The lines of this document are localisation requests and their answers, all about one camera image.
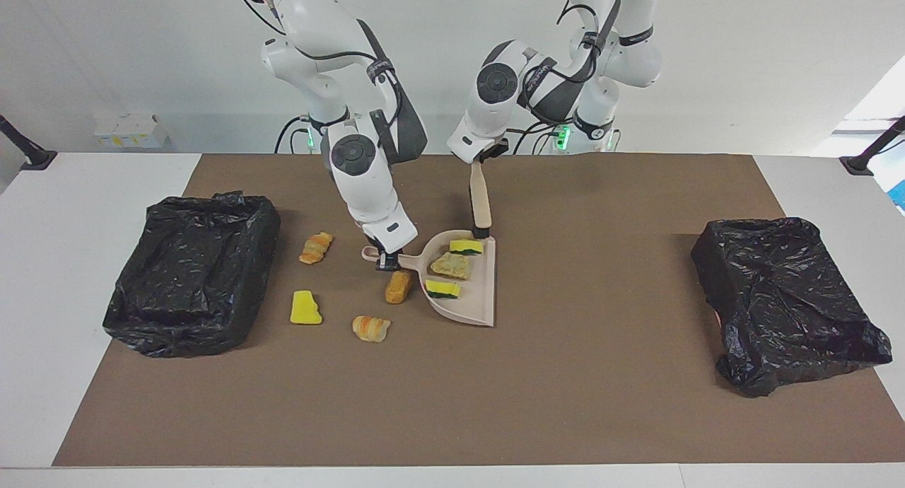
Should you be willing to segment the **beige hand brush black bristles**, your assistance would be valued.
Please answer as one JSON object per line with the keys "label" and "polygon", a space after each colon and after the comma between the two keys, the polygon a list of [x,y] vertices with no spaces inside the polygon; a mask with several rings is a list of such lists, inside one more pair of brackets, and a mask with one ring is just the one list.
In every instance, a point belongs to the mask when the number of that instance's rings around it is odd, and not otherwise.
{"label": "beige hand brush black bristles", "polygon": [[469,178],[469,198],[472,208],[472,236],[481,240],[489,237],[492,227],[492,213],[489,207],[489,193],[482,164],[475,161],[471,164]]}

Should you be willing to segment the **pale crusty bread chunk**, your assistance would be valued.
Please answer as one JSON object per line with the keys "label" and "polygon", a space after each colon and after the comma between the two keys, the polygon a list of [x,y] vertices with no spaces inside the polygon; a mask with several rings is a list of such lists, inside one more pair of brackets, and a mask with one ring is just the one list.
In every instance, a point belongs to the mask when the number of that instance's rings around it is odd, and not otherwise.
{"label": "pale crusty bread chunk", "polygon": [[439,276],[458,279],[458,281],[468,281],[468,279],[471,279],[472,274],[471,257],[465,254],[444,252],[443,255],[430,263],[428,269]]}

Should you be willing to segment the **beige plastic dustpan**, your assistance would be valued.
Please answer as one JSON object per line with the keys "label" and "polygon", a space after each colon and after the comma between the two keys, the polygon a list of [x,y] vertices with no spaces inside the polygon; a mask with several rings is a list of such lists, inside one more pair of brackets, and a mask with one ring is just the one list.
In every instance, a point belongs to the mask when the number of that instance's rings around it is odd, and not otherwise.
{"label": "beige plastic dustpan", "polygon": [[[471,231],[441,231],[428,240],[420,254],[397,256],[401,268],[418,274],[421,292],[440,316],[467,325],[493,327],[495,325],[496,292],[496,240],[492,237],[479,240],[482,253],[468,255],[471,273],[464,281],[432,272],[430,266],[449,251],[454,240],[473,240]],[[440,297],[428,289],[430,283],[456,285],[456,297]]]}

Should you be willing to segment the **bin lined with black bag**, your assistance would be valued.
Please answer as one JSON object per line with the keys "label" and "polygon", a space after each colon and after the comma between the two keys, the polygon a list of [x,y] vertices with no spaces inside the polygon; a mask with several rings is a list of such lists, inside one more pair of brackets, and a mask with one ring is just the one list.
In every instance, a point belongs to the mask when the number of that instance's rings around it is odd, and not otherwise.
{"label": "bin lined with black bag", "polygon": [[194,358],[245,343],[267,291],[281,217],[265,196],[171,196],[115,283],[103,329],[149,358]]}
{"label": "bin lined with black bag", "polygon": [[691,249],[720,324],[721,376],[746,397],[892,362],[821,231],[800,217],[707,223]]}

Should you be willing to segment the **brown bread roll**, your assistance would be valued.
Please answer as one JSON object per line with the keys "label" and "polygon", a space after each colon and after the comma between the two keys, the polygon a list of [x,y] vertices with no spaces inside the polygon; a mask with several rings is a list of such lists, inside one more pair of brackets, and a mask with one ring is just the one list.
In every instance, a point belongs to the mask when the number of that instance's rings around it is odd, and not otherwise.
{"label": "brown bread roll", "polygon": [[385,287],[385,301],[391,305],[399,305],[405,301],[413,285],[414,276],[411,271],[394,271]]}

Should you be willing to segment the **pale striped bread piece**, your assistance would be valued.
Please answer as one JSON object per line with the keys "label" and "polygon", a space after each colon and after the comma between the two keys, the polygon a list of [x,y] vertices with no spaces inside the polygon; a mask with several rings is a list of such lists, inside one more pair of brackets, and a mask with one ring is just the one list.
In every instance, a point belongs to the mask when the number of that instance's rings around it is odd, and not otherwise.
{"label": "pale striped bread piece", "polygon": [[358,316],[352,321],[353,333],[361,340],[369,343],[381,343],[388,334],[391,320],[373,316]]}

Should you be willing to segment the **orange striped bread piece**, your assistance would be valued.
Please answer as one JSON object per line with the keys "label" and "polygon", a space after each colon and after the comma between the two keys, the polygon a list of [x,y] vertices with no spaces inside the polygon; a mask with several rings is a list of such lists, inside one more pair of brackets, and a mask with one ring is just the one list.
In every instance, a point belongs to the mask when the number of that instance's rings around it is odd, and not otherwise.
{"label": "orange striped bread piece", "polygon": [[320,233],[308,237],[304,242],[303,251],[298,256],[298,261],[304,265],[316,265],[324,259],[333,240],[333,234],[326,231],[320,231]]}

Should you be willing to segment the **plain yellow sponge piece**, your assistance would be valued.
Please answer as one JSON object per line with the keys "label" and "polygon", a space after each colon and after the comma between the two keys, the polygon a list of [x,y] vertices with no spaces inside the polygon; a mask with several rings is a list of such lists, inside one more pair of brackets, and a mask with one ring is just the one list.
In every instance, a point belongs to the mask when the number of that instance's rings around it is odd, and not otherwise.
{"label": "plain yellow sponge piece", "polygon": [[294,325],[320,325],[323,317],[314,294],[307,289],[294,291],[292,294],[290,323]]}

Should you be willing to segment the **brown table mat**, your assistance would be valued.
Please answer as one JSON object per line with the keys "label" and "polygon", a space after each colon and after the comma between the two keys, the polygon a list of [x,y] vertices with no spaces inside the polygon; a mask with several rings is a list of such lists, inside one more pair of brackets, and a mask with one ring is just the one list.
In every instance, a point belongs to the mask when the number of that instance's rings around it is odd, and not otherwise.
{"label": "brown table mat", "polygon": [[[112,341],[57,466],[905,462],[869,369],[748,398],[691,249],[708,221],[781,208],[749,156],[501,157],[485,167],[496,324],[453,323],[387,275],[317,156],[208,155],[185,194],[280,211],[267,298],[231,352],[150,359]],[[304,242],[334,236],[316,265]],[[307,289],[323,323],[290,323]],[[391,320],[361,341],[358,316]]]}

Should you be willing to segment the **small white labelled boxes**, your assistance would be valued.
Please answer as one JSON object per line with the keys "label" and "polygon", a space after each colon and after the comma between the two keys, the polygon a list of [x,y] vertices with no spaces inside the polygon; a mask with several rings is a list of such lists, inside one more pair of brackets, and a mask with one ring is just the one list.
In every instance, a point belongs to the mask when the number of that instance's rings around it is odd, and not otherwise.
{"label": "small white labelled boxes", "polygon": [[104,149],[164,149],[170,136],[152,114],[95,117],[93,136]]}

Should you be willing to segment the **black clamp stand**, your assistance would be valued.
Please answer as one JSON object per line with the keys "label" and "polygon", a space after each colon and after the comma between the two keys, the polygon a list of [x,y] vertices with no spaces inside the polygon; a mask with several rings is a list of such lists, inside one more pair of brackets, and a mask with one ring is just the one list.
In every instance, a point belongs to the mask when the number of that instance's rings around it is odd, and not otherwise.
{"label": "black clamp stand", "polygon": [[883,133],[879,134],[863,152],[856,156],[840,156],[838,160],[850,175],[872,178],[873,172],[868,167],[872,159],[895,149],[902,143],[905,143],[905,115],[899,117]]}
{"label": "black clamp stand", "polygon": [[20,133],[3,115],[0,115],[0,132],[25,156],[25,162],[21,165],[22,171],[48,169],[58,156],[57,151],[44,149],[28,136]]}

